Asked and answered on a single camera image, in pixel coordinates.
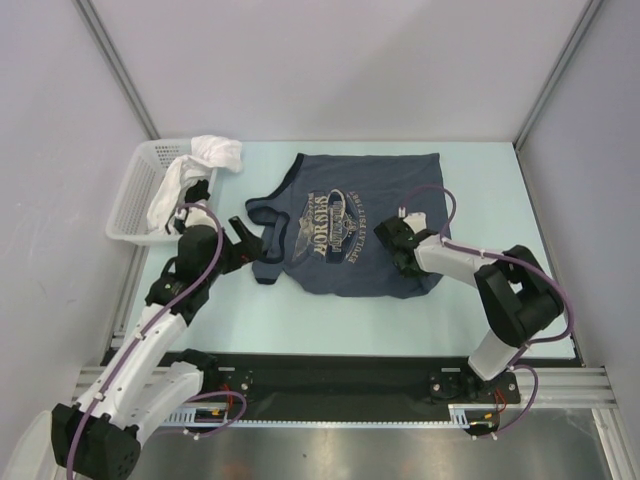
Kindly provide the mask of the blue tank top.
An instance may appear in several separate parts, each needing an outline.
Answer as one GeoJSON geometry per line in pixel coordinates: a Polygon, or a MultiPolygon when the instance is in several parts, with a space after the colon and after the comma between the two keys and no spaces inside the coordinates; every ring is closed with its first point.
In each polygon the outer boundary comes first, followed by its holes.
{"type": "Polygon", "coordinates": [[[271,286],[286,274],[316,295],[428,294],[440,276],[402,276],[374,232],[422,185],[429,188],[412,208],[438,231],[448,217],[439,154],[298,154],[271,194],[245,203],[249,219],[263,228],[263,256],[252,265],[256,282],[271,286]]]}

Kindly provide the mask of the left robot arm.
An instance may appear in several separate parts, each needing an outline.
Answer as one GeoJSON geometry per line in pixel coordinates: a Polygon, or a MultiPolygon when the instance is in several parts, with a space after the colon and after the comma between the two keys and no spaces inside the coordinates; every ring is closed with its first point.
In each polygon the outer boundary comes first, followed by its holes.
{"type": "Polygon", "coordinates": [[[214,356],[187,349],[153,385],[146,382],[169,347],[208,302],[216,279],[232,273],[262,253],[261,239],[237,217],[229,220],[239,237],[232,243],[218,219],[188,226],[177,253],[152,284],[135,329],[100,376],[72,405],[52,412],[54,459],[69,479],[126,479],[143,446],[181,405],[219,399],[221,421],[215,434],[239,421],[248,402],[231,390],[214,356]]]}

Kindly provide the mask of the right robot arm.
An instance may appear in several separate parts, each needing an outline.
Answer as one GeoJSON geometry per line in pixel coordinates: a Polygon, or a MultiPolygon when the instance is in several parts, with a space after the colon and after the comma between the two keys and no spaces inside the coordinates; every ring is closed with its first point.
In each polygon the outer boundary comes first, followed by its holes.
{"type": "Polygon", "coordinates": [[[458,245],[426,228],[424,214],[391,217],[374,232],[401,277],[432,291],[443,278],[477,290],[488,332],[459,374],[460,389],[484,401],[533,337],[564,314],[560,287],[521,245],[498,252],[458,245]]]}

